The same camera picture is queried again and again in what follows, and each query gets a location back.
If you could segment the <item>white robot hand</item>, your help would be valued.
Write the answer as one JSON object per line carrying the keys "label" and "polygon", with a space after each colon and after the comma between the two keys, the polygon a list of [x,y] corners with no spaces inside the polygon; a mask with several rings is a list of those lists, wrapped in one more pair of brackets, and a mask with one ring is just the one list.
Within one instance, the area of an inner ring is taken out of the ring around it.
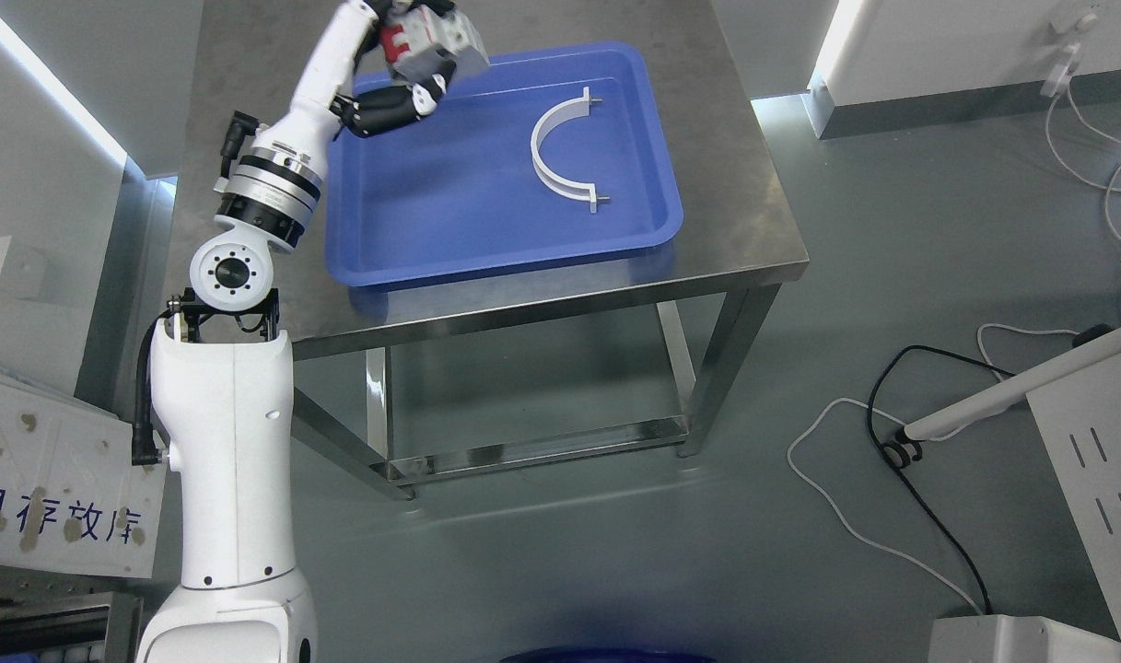
{"label": "white robot hand", "polygon": [[379,13],[365,1],[339,4],[300,73],[289,110],[279,121],[279,142],[311,154],[327,147],[341,127],[359,138],[376,137],[421,122],[437,110],[458,71],[458,64],[450,59],[426,79],[370,89],[351,98],[340,94],[354,76],[359,47],[379,22]]}

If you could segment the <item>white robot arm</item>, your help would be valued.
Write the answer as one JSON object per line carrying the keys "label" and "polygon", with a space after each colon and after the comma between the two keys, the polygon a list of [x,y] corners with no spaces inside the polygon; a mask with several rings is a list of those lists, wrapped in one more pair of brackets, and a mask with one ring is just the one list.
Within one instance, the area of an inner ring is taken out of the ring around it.
{"label": "white robot arm", "polygon": [[274,125],[235,112],[220,147],[220,234],[145,332],[132,462],[180,475],[180,583],[138,662],[311,662],[317,618],[291,533],[291,342],[274,252],[306,231],[341,131],[428,118],[458,71],[487,67],[451,1],[344,1]]}

